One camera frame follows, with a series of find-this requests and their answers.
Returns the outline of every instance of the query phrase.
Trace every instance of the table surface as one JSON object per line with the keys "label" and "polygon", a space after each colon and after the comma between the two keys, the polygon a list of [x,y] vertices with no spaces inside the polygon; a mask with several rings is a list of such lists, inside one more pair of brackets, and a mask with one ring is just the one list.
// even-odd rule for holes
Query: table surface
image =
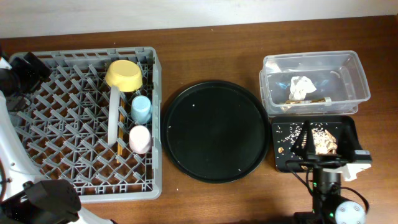
{"label": "table surface", "polygon": [[[172,97],[201,80],[226,80],[260,98],[266,55],[354,50],[368,78],[371,99],[352,115],[373,166],[343,185],[370,202],[368,223],[396,223],[398,213],[398,22],[395,16],[272,22],[189,29],[1,39],[15,52],[151,46],[162,64],[163,110]],[[312,209],[306,188],[277,172],[274,153],[247,177],[206,184],[181,173],[163,153],[162,195],[156,200],[87,204],[93,213],[123,223],[251,223]],[[357,202],[353,194],[343,192]]]}

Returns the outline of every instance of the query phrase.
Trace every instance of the transparent plastic container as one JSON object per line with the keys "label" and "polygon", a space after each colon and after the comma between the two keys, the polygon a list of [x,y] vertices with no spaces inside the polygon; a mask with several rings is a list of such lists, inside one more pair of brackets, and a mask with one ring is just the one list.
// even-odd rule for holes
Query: transparent plastic container
{"label": "transparent plastic container", "polygon": [[[306,76],[317,88],[305,100],[331,102],[285,104],[292,77]],[[353,114],[371,97],[358,55],[353,51],[271,55],[260,72],[262,104],[269,116]]]}

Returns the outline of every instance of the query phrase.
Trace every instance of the black plate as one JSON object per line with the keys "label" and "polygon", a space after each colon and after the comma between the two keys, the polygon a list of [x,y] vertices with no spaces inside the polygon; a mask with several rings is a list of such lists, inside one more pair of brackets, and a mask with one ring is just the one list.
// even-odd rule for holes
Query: black plate
{"label": "black plate", "polygon": [[[332,134],[337,142],[338,138],[343,130],[344,126],[348,126],[353,130],[356,138],[358,138],[355,129],[355,123],[349,116],[281,116],[276,117],[272,120],[272,138],[274,140],[274,152],[275,152],[275,165],[276,169],[280,172],[290,172],[285,165],[287,160],[299,160],[299,157],[292,154],[290,148],[293,146],[297,137],[286,140],[286,137],[290,136],[296,130],[296,127],[302,128],[304,121],[310,121],[311,128],[323,128],[327,129]],[[278,148],[283,147],[282,153],[278,152]],[[299,165],[292,164],[289,167],[296,172],[305,172]]]}
{"label": "black plate", "polygon": [[174,99],[162,122],[171,161],[195,179],[224,183],[252,172],[264,159],[271,130],[259,100],[239,85],[204,82]]}

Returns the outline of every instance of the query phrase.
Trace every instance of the white wall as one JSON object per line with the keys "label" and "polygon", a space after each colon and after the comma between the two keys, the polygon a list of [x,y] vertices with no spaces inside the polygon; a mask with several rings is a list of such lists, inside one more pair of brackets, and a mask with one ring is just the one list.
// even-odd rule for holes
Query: white wall
{"label": "white wall", "polygon": [[398,0],[0,0],[0,38],[398,13]]}

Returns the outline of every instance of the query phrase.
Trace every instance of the crumpled tissue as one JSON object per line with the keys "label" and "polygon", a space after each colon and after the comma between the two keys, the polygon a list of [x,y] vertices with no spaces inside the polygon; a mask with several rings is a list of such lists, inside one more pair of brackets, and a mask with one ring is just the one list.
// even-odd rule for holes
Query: crumpled tissue
{"label": "crumpled tissue", "polygon": [[307,93],[312,93],[317,88],[313,85],[311,79],[302,77],[292,77],[290,85],[290,100],[304,100]]}

